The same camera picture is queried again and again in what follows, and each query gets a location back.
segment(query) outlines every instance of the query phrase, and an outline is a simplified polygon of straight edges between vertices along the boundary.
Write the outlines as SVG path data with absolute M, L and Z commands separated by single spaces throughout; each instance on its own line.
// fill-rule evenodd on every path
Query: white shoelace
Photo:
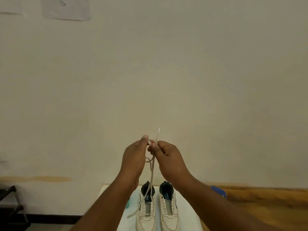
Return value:
M 156 145 L 157 145 L 157 140 L 158 140 L 159 131 L 160 131 L 160 128 L 158 129 L 158 133 L 157 133 L 157 136 L 156 136 L 156 139 L 155 139 L 155 144 L 156 144 Z M 137 210 L 136 210 L 134 213 L 132 213 L 132 214 L 130 214 L 129 216 L 127 216 L 127 218 L 130 218 L 130 217 L 132 217 L 132 216 L 134 216 L 134 215 L 137 214 L 138 208 L 139 208 L 139 206 L 141 205 L 141 203 L 143 203 L 143 201 L 145 200 L 145 197 L 147 196 L 149 190 L 151 190 L 151 192 L 150 192 L 150 197 L 151 197 L 151 201 L 153 202 L 153 197 L 152 197 L 152 184 L 153 184 L 154 162 L 155 162 L 155 155 L 153 154 L 153 152 L 152 152 L 152 155 L 153 155 L 152 159 L 146 157 L 146 159 L 148 159 L 148 161 L 145 160 L 146 163 L 150 163 L 150 170 L 151 170 L 151 180 L 150 180 L 150 184 L 149 184 L 149 186 L 148 186 L 147 192 L 145 193 L 143 199 L 139 202 L 139 204 L 138 204 L 138 206 L 137 206 Z

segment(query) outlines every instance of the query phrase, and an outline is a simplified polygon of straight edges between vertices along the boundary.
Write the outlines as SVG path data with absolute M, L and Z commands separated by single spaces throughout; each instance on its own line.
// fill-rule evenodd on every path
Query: pair of shoes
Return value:
M 149 182 L 145 183 L 141 187 L 138 203 L 145 196 Z M 145 197 L 145 200 L 140 204 L 139 211 L 137 213 L 137 231 L 155 231 L 155 189 L 152 186 L 152 198 L 151 190 Z M 159 187 L 159 201 L 160 201 L 160 221 L 163 231 L 179 231 L 180 221 L 178 214 L 178 207 L 176 204 L 175 192 L 173 186 L 164 181 Z

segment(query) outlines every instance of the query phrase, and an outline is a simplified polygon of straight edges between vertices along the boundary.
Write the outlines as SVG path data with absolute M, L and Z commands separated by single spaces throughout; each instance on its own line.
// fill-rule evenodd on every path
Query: person's right hand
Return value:
M 155 155 L 161 174 L 175 188 L 184 181 L 183 179 L 191 176 L 176 146 L 165 141 L 158 141 L 157 145 L 154 140 L 150 142 L 152 144 L 148 147 L 148 151 Z

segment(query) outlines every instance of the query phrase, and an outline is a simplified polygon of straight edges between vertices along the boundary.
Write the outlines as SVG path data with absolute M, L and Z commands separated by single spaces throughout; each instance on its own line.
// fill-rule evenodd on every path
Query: white shoe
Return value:
M 145 183 L 141 187 L 141 191 L 139 194 L 138 203 L 143 199 L 145 196 L 145 193 L 147 192 L 149 181 Z M 147 196 L 145 197 L 145 200 L 141 203 L 139 207 L 139 211 L 137 212 L 137 231 L 155 231 L 156 230 L 156 224 L 155 224 L 155 190 L 152 186 L 152 198 L 151 199 L 151 189 L 149 190 Z
M 180 218 L 176 204 L 175 192 L 169 182 L 163 182 L 159 187 L 160 221 L 163 231 L 179 231 Z

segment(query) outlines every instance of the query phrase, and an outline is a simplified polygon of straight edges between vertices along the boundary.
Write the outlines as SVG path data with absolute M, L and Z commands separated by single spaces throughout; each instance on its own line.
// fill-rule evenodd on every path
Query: paper on wall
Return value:
M 0 0 L 0 13 L 22 14 L 21 0 Z
M 87 21 L 89 0 L 41 0 L 44 18 Z

